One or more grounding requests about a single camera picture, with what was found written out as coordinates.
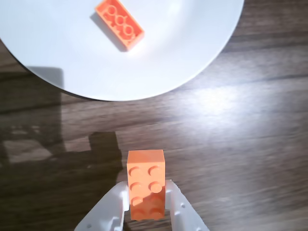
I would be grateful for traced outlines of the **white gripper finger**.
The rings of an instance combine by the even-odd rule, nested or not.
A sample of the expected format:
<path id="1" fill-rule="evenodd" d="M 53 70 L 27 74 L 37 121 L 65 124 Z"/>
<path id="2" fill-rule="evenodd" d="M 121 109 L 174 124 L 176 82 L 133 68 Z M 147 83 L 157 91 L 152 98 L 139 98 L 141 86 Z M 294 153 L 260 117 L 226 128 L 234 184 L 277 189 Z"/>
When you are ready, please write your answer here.
<path id="1" fill-rule="evenodd" d="M 172 180 L 166 180 L 165 209 L 170 211 L 173 231 L 209 231 L 199 214 Z"/>
<path id="2" fill-rule="evenodd" d="M 111 188 L 75 227 L 76 231 L 122 231 L 129 210 L 128 183 Z"/>

